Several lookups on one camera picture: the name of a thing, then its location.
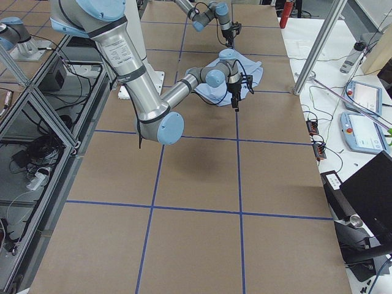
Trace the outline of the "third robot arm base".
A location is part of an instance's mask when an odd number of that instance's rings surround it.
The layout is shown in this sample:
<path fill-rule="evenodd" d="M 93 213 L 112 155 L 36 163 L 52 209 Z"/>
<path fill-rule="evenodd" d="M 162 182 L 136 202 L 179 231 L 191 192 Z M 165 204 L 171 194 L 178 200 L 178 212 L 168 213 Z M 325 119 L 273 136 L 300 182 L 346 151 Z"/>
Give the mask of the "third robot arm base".
<path fill-rule="evenodd" d="M 18 17 L 1 19 L 1 45 L 16 61 L 39 61 L 53 49 L 51 41 L 34 39 Z"/>

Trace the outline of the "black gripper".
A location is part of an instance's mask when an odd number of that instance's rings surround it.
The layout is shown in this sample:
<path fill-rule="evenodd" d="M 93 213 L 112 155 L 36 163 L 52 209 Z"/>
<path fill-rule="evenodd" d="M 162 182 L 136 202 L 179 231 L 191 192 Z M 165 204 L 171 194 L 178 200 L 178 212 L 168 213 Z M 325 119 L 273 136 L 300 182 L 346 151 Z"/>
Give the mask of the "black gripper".
<path fill-rule="evenodd" d="M 222 31 L 222 35 L 225 38 L 225 42 L 227 43 L 227 48 L 235 49 L 235 40 L 234 38 L 240 34 L 242 28 L 242 24 L 238 22 L 229 21 L 225 24 L 220 25 L 220 29 Z"/>
<path fill-rule="evenodd" d="M 252 84 L 253 84 L 253 76 L 243 74 L 243 73 L 241 73 L 239 75 L 238 81 L 236 81 L 234 83 L 227 84 L 228 92 L 232 94 L 232 98 L 231 98 L 232 108 L 235 111 L 239 110 L 238 102 L 241 100 L 241 87 L 242 87 L 242 85 L 245 85 L 246 88 L 249 90 L 249 92 L 251 94 L 254 94 Z"/>

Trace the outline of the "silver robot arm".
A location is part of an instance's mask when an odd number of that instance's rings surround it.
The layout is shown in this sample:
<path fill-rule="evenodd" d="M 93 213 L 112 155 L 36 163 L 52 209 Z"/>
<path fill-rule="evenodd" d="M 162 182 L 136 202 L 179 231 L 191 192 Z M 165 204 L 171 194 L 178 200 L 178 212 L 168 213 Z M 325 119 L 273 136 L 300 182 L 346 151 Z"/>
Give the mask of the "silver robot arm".
<path fill-rule="evenodd" d="M 234 39 L 240 34 L 242 24 L 232 21 L 226 2 L 212 1 L 209 4 L 204 2 L 193 4 L 190 1 L 179 0 L 174 3 L 187 15 L 197 32 L 204 30 L 208 24 L 216 20 L 225 38 L 224 43 L 218 38 L 219 43 L 227 48 L 233 48 Z"/>
<path fill-rule="evenodd" d="M 219 22 L 226 39 L 226 49 L 219 53 L 215 66 L 189 69 L 164 95 L 159 95 L 145 63 L 127 32 L 125 1 L 51 1 L 51 25 L 55 31 L 70 36 L 84 37 L 96 43 L 97 50 L 130 95 L 135 110 L 135 128 L 140 140 L 151 140 L 162 145 L 176 143 L 184 130 L 183 117 L 173 109 L 198 85 L 206 83 L 216 88 L 225 83 L 231 93 L 231 104 L 238 108 L 241 88 L 252 91 L 253 77 L 239 70 L 236 51 L 230 48 L 241 30 L 240 23 L 231 21 L 227 4 L 210 2 L 201 12 L 190 1 L 177 5 L 201 31 L 209 22 Z"/>

